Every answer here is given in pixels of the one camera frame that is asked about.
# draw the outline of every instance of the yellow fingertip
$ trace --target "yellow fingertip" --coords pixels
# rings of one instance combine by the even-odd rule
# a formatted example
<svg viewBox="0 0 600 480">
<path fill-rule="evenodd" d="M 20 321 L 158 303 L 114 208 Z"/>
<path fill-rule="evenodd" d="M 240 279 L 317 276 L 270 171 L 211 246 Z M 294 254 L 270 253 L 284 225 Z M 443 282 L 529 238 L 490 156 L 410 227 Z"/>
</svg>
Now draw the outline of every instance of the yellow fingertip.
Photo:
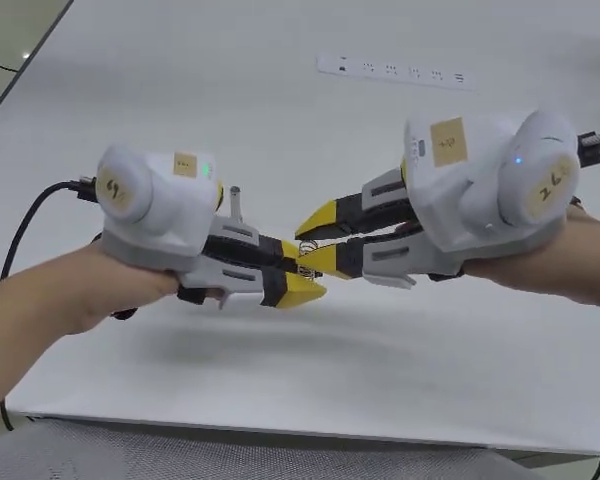
<svg viewBox="0 0 600 480">
<path fill-rule="evenodd" d="M 300 227 L 296 230 L 296 238 L 311 232 L 319 227 L 333 225 L 336 223 L 336 201 L 329 200 L 313 215 L 311 215 Z"/>
<path fill-rule="evenodd" d="M 333 277 L 349 280 L 351 277 L 338 271 L 337 244 L 325 245 L 301 255 L 296 260 L 298 265 Z"/>
<path fill-rule="evenodd" d="M 282 245 L 282 255 L 285 258 L 298 258 L 300 251 L 296 245 L 286 240 L 280 240 L 280 243 Z"/>
<path fill-rule="evenodd" d="M 276 304 L 276 308 L 294 308 L 312 302 L 327 293 L 319 283 L 295 273 L 286 273 L 287 291 Z"/>
</svg>

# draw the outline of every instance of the electrical outlet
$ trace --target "electrical outlet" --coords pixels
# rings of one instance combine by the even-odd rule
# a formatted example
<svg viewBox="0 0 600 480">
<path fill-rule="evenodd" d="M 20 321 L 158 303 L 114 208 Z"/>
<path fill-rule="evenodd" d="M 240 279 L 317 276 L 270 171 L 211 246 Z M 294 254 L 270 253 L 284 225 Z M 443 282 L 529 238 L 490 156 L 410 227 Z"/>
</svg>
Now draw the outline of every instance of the electrical outlet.
<svg viewBox="0 0 600 480">
<path fill-rule="evenodd" d="M 466 74 L 443 69 L 428 69 L 413 65 L 399 65 L 393 62 L 329 55 L 319 55 L 317 67 L 319 72 L 332 75 L 452 90 L 473 90 Z"/>
<path fill-rule="evenodd" d="M 444 75 L 440 70 L 431 70 L 431 81 L 444 83 Z"/>
</svg>

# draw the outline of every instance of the floor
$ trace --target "floor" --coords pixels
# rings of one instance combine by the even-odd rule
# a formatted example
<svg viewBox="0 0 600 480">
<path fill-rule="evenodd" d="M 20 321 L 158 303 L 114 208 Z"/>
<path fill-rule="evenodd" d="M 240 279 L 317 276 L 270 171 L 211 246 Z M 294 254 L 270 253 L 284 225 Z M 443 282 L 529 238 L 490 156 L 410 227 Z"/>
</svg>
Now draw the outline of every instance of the floor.
<svg viewBox="0 0 600 480">
<path fill-rule="evenodd" d="M 25 419 L 12 419 L 14 426 L 17 428 L 19 424 L 27 422 Z M 4 432 L 4 427 L 0 421 L 0 434 Z M 597 460 L 584 460 L 573 462 L 566 465 L 558 465 L 538 469 L 547 480 L 588 480 L 593 475 L 597 465 Z"/>
</svg>

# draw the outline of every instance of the spring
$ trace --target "spring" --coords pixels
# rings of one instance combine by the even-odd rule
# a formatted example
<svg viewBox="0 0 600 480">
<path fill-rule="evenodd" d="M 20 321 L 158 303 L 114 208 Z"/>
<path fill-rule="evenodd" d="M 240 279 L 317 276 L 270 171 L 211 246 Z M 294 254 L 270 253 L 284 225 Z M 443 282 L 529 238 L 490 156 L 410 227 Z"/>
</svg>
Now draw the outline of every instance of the spring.
<svg viewBox="0 0 600 480">
<path fill-rule="evenodd" d="M 318 242 L 316 242 L 315 240 L 303 240 L 298 246 L 298 255 L 306 255 L 309 252 L 313 252 L 318 247 Z M 311 270 L 310 268 L 302 267 L 300 265 L 298 265 L 298 274 L 310 280 L 314 280 L 316 278 L 315 270 Z"/>
</svg>

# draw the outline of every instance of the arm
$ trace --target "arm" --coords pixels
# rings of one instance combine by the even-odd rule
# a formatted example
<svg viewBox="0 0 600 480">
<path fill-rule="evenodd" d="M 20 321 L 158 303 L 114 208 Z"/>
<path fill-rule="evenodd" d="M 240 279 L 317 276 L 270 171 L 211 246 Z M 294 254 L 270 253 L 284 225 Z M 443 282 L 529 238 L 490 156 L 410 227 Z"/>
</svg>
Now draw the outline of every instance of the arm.
<svg viewBox="0 0 600 480">
<path fill-rule="evenodd" d="M 524 255 L 471 261 L 465 271 L 516 290 L 600 307 L 600 221 L 570 207 L 564 230 L 549 245 Z"/>
<path fill-rule="evenodd" d="M 0 282 L 0 400 L 63 336 L 154 302 L 177 285 L 170 275 L 116 262 L 97 244 Z"/>
</svg>

